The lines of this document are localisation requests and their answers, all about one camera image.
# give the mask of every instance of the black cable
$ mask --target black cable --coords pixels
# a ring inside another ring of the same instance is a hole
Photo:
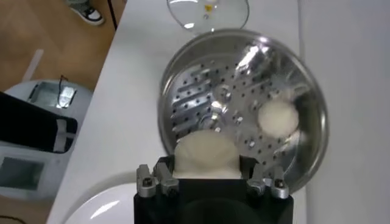
[[[117,25],[117,23],[116,23],[114,8],[112,7],[112,2],[111,2],[111,0],[107,0],[107,2],[108,2],[108,7],[110,8],[110,14],[111,14],[112,23],[114,24],[114,29],[116,30],[116,28],[118,27],[118,25]]]
[[[21,223],[21,224],[27,224],[25,221],[23,221],[23,220],[21,220],[19,218],[12,217],[12,216],[7,216],[7,215],[0,215],[0,219],[9,219],[9,220],[17,221],[18,223]]]

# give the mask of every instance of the white table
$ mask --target white table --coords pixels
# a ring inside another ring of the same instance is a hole
[[[297,1],[249,3],[246,28],[298,53]],[[127,3],[48,224],[62,223],[98,192],[134,181],[140,164],[152,167],[165,155],[157,128],[160,79],[174,53],[192,37],[172,18],[165,0]],[[298,196],[303,205],[304,196]],[[305,208],[297,210],[303,224]]]

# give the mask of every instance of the white plate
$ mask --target white plate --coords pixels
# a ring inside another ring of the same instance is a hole
[[[65,224],[132,224],[133,198],[137,184],[129,183],[107,189],[85,202]]]

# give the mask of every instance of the white appliance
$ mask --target white appliance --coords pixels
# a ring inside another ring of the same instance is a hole
[[[58,80],[40,80],[20,83],[5,93],[77,121],[77,132],[72,136],[73,143],[65,153],[45,152],[0,141],[0,194],[22,200],[54,198],[72,154],[92,92],[74,83],[62,81],[59,84]]]

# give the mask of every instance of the metal screw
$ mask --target metal screw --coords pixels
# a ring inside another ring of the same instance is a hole
[[[281,179],[276,179],[275,180],[275,187],[283,188],[285,185],[283,183],[283,180]]]
[[[150,187],[152,184],[153,180],[150,177],[147,177],[142,181],[142,187]]]

